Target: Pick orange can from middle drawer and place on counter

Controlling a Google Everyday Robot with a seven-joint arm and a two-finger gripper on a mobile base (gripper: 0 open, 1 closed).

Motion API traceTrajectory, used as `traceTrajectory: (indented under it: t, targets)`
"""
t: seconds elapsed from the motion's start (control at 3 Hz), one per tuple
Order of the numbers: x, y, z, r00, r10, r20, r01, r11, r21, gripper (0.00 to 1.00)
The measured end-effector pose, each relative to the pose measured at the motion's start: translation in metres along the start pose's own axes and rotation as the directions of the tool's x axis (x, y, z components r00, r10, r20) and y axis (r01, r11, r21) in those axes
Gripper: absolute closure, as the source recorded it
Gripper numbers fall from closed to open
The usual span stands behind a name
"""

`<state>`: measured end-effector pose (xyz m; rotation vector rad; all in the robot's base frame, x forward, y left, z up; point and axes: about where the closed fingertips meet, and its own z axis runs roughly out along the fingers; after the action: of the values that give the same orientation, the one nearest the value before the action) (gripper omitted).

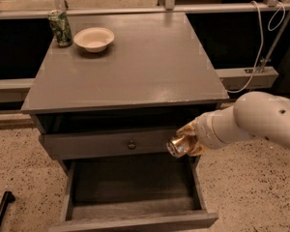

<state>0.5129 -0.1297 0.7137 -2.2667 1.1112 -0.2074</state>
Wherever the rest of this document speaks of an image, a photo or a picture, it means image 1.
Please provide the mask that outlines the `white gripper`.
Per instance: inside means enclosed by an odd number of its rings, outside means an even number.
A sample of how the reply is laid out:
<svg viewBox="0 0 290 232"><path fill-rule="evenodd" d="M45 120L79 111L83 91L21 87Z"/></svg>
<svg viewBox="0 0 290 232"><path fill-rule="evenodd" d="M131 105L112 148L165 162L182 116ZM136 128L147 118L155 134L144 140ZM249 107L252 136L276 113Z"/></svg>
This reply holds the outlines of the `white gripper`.
<svg viewBox="0 0 290 232"><path fill-rule="evenodd" d="M179 136L197 136L197 142L187 151L190 157L201 156L206 147L219 149L228 144L244 140L246 133L239 128L235 121L232 108L206 112L176 131Z"/></svg>

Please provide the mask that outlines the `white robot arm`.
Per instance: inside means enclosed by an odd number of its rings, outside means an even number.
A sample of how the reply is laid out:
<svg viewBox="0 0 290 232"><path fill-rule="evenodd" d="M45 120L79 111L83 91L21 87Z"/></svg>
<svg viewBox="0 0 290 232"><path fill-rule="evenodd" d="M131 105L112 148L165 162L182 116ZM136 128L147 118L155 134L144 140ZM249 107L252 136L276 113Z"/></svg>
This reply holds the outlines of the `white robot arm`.
<svg viewBox="0 0 290 232"><path fill-rule="evenodd" d="M227 108L196 117L176 134L195 136L209 149L258 137L290 150L290 99L249 92Z"/></svg>

